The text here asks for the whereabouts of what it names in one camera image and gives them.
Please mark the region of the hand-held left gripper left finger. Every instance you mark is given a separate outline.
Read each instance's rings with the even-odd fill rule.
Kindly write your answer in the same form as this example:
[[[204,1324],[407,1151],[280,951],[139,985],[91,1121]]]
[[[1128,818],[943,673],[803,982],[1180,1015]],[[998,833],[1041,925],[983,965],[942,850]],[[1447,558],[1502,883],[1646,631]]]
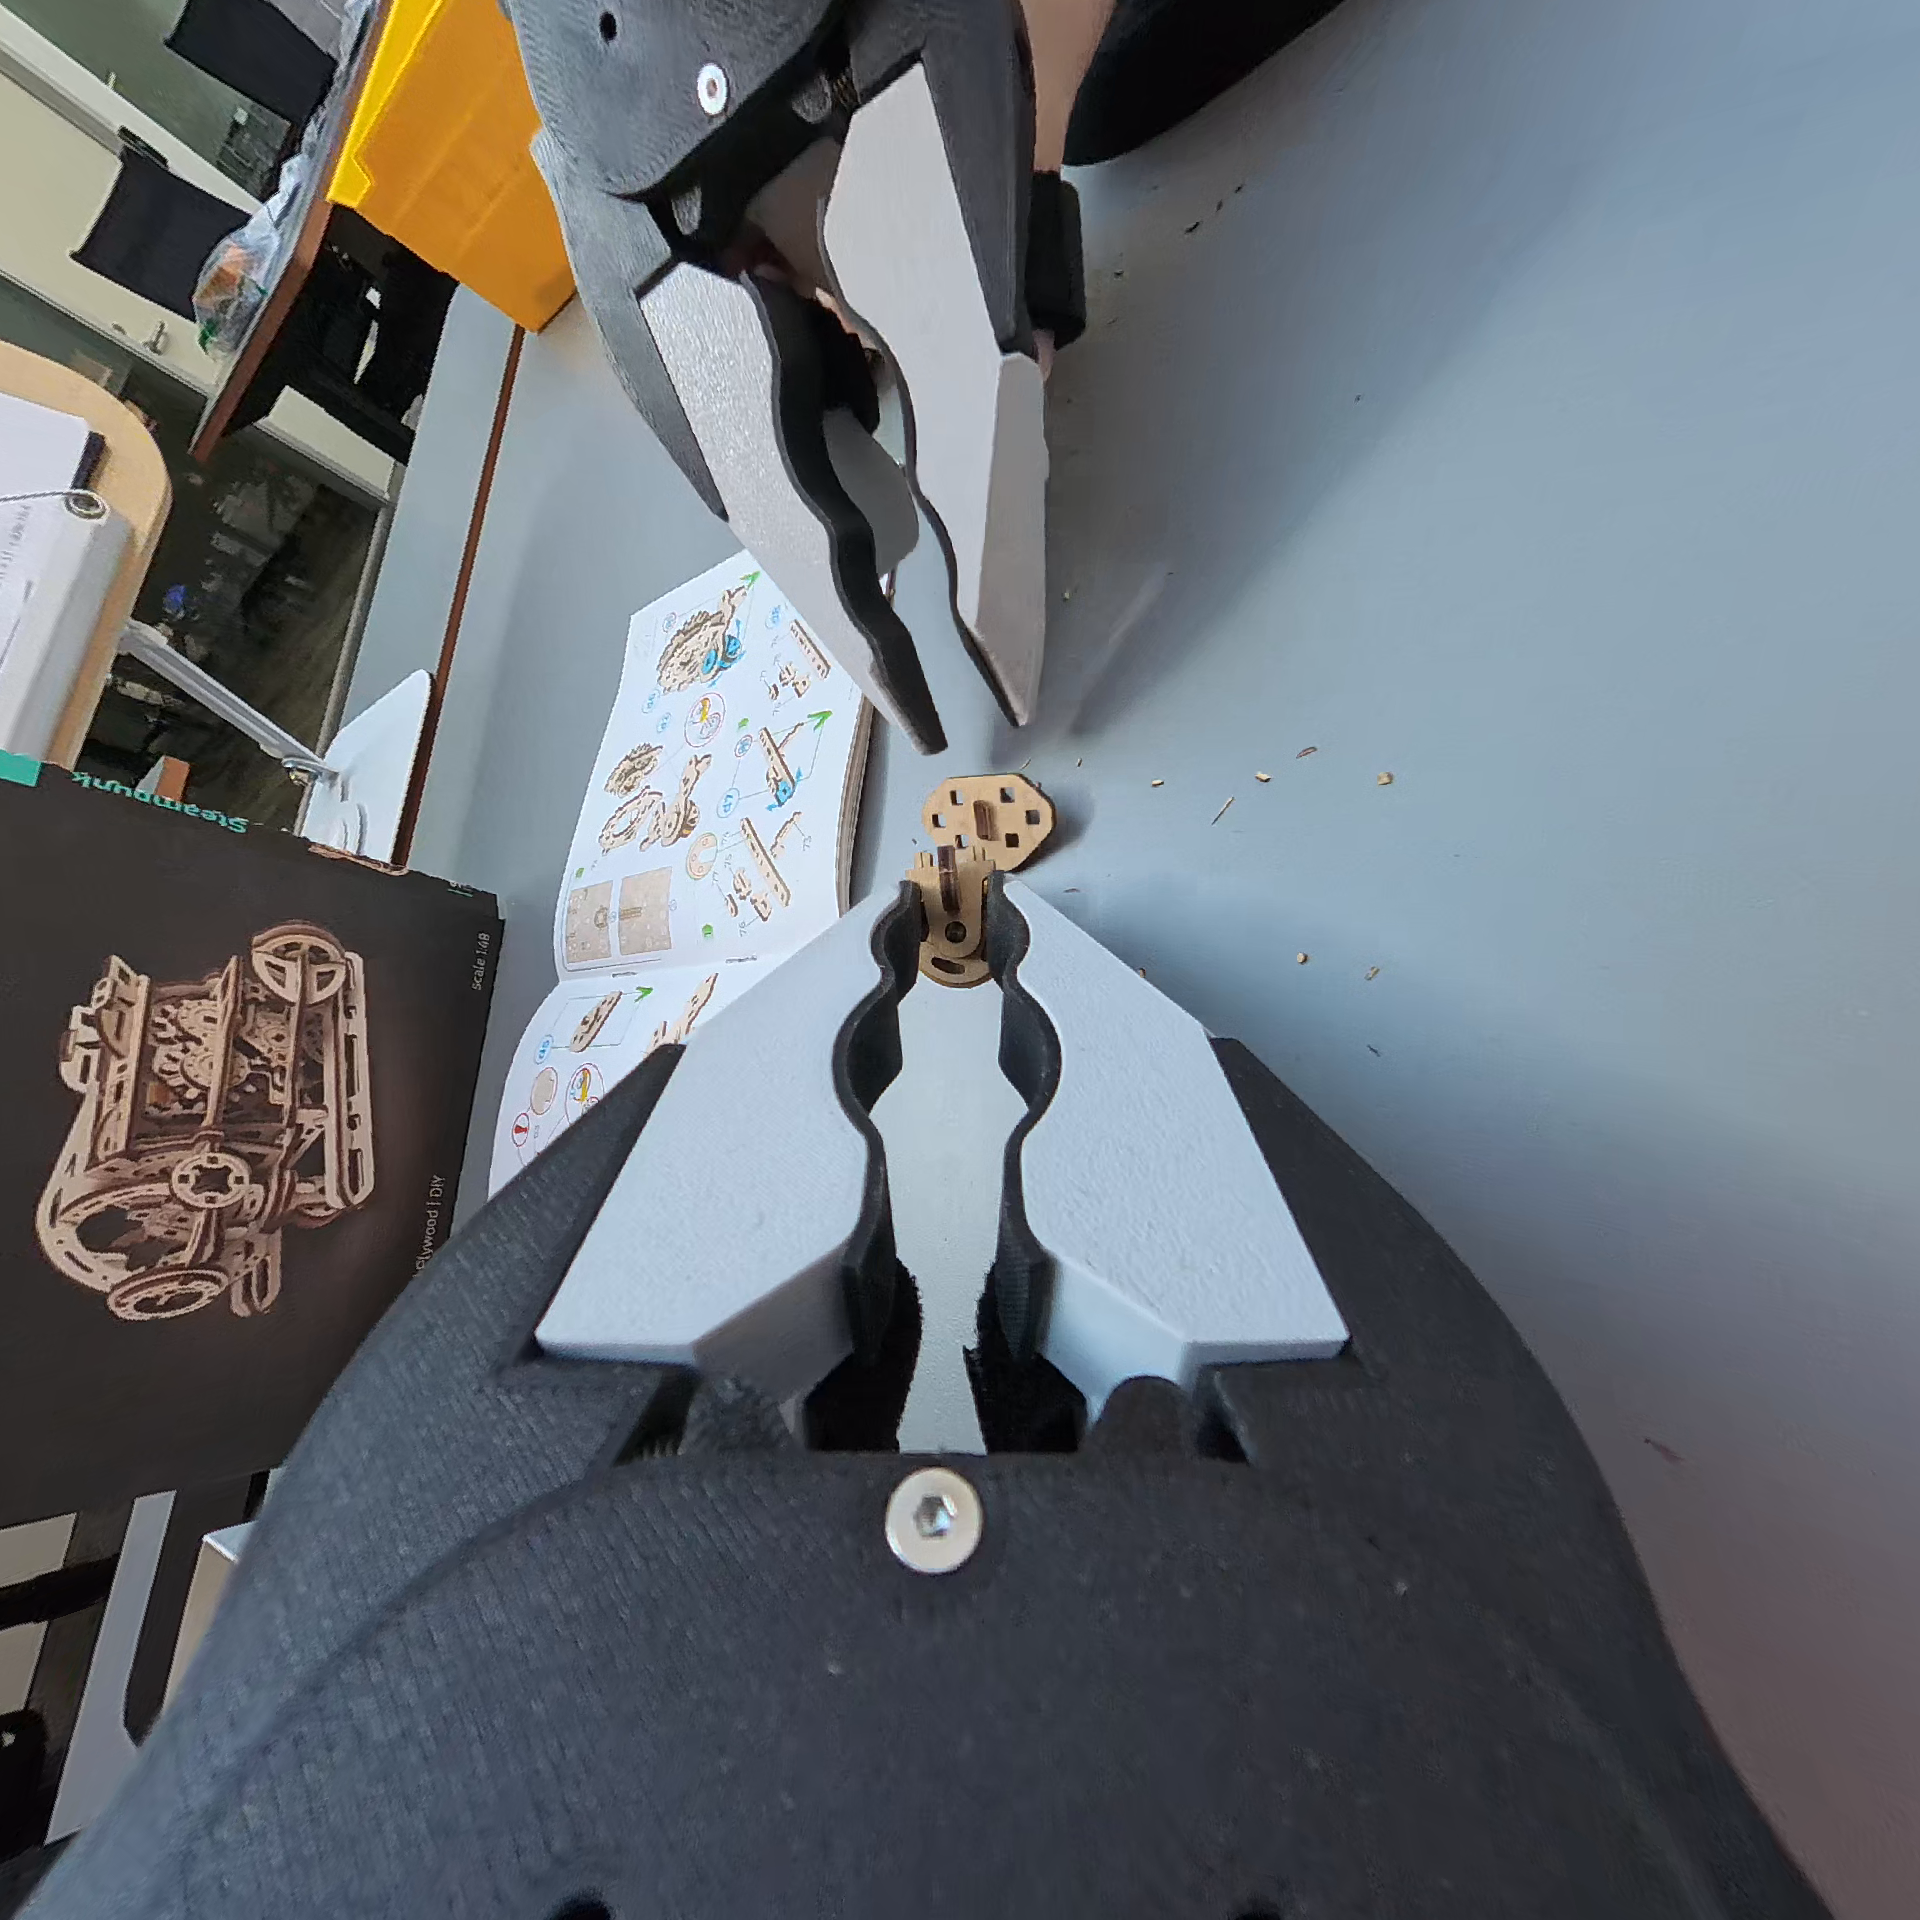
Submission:
[[[872,1105],[901,1075],[920,934],[901,881],[697,1033],[544,1311],[547,1353],[683,1364],[771,1402],[877,1358],[896,1235]]]

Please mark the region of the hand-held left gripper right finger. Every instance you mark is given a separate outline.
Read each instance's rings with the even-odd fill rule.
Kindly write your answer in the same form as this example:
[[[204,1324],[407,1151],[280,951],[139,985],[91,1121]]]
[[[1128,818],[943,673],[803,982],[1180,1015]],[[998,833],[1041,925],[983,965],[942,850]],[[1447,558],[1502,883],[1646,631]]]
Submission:
[[[992,883],[1001,1162],[992,1292],[1017,1359],[1102,1411],[1131,1379],[1348,1342],[1208,1033],[1019,881]]]

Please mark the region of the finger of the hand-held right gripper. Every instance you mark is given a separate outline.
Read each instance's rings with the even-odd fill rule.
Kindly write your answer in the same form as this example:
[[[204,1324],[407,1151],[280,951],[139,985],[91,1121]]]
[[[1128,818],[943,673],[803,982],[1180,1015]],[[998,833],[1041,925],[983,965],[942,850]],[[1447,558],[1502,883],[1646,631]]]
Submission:
[[[836,323],[791,289],[677,267],[641,299],[736,537],[773,573],[812,635],[924,751],[945,747],[920,658],[881,575],[916,543],[901,465],[825,401],[817,327]]]
[[[853,111],[822,261],[894,362],[907,470],[943,535],[958,622],[1022,726],[1047,631],[1041,372],[997,343],[924,63]]]

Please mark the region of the small wooden hub part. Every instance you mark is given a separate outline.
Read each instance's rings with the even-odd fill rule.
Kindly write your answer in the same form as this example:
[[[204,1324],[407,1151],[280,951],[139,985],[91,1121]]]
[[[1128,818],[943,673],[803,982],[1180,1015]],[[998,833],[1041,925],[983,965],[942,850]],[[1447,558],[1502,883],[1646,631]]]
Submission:
[[[919,971],[934,985],[968,990],[992,977],[984,957],[988,890],[993,862],[981,846],[920,850],[909,871],[924,915]]]

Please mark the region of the oval wooden plate with holes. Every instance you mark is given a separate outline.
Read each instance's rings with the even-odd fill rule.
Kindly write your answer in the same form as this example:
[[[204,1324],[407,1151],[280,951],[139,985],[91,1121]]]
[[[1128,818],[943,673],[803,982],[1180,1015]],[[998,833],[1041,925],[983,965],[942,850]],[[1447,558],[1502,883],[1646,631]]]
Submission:
[[[1036,857],[1055,825],[1051,801],[1022,772],[952,775],[927,793],[920,822],[932,847],[981,853],[1012,873]]]

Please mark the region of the person's right forearm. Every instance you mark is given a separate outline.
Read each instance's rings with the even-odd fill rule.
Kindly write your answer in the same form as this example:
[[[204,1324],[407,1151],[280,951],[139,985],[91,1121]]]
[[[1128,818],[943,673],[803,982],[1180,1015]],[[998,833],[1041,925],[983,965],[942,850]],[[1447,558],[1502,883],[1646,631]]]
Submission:
[[[1032,172],[1061,173],[1076,93],[1110,20],[1113,0],[1022,2],[1036,93]]]

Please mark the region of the dark office desk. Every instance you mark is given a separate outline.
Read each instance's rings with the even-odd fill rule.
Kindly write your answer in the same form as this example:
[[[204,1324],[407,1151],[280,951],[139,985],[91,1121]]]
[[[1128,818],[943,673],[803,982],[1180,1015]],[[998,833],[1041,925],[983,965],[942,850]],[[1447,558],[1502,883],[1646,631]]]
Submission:
[[[199,465],[263,422],[284,394],[311,401],[396,466],[413,459],[407,415],[425,396],[456,284],[328,196],[391,15],[392,4],[372,4],[355,27],[335,90],[309,124],[317,143],[293,229],[200,411],[190,447]]]

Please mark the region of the grey desk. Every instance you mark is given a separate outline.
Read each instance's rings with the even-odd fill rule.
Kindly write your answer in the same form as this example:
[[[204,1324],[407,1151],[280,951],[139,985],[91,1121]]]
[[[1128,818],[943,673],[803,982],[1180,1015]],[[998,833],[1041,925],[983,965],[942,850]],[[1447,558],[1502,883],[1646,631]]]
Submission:
[[[615,1915],[1916,1915],[1916,4],[1377,4],[1094,175],[1040,873],[1331,1283],[1247,1462],[612,1471],[396,1831]]]

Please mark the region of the yellow plastic bin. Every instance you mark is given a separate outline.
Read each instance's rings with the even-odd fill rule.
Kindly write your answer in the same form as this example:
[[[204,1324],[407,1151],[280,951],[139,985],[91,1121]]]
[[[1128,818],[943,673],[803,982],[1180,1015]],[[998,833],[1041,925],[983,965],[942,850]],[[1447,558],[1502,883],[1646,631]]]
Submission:
[[[496,2],[396,2],[326,196],[541,331],[573,299],[573,276],[536,132]]]

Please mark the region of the assembly instruction booklet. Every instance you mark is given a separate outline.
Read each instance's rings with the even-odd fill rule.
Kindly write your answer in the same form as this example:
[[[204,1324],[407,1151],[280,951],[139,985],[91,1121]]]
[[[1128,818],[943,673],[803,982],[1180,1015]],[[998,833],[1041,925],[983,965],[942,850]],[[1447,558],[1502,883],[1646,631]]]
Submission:
[[[848,909],[872,718],[748,551],[630,618],[489,1194]]]

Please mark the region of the clear plastic bag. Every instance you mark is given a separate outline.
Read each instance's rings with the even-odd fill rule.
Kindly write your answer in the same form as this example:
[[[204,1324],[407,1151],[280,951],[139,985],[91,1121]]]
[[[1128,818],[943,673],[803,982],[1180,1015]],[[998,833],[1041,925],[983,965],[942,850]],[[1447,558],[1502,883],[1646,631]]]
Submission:
[[[199,348],[208,357],[225,362],[240,351],[293,249],[302,182],[302,175],[284,179],[277,195],[208,251],[190,297]]]

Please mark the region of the black model kit box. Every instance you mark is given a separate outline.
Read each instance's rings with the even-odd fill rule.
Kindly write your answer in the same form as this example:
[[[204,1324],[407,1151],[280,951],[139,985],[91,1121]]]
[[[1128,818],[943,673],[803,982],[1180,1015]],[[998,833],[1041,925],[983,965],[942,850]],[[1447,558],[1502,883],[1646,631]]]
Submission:
[[[500,934],[4,754],[4,1524],[284,1461],[451,1233]]]

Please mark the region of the black office chair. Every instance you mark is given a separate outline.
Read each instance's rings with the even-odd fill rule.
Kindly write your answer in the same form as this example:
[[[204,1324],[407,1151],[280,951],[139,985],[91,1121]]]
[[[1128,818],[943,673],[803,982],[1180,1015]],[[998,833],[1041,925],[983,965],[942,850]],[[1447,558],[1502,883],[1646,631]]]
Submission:
[[[192,321],[208,255],[251,211],[206,191],[136,143],[124,143],[116,157],[111,191],[70,258]]]

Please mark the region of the round wooden table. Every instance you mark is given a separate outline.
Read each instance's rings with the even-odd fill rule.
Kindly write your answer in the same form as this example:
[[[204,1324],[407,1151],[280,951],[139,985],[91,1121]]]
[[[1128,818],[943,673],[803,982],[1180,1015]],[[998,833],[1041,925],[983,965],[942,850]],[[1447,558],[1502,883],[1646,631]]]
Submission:
[[[3,343],[3,390],[79,415],[103,436],[103,459],[93,470],[93,492],[128,525],[125,551],[103,589],[103,606],[86,634],[61,706],[43,745],[27,754],[61,769],[76,769],[104,693],[107,675],[120,651],[124,628],[134,614],[139,587],[152,565],[160,532],[173,505],[172,475],[152,431],[134,410],[107,389],[63,369],[49,357]]]

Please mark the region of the white paper stack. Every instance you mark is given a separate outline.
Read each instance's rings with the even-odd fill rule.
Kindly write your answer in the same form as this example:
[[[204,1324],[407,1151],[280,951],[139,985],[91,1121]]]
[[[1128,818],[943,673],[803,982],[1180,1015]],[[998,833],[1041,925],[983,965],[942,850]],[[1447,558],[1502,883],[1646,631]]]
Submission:
[[[86,650],[128,525],[78,519],[61,490],[93,490],[103,436],[79,415],[3,398],[3,747],[45,742]]]

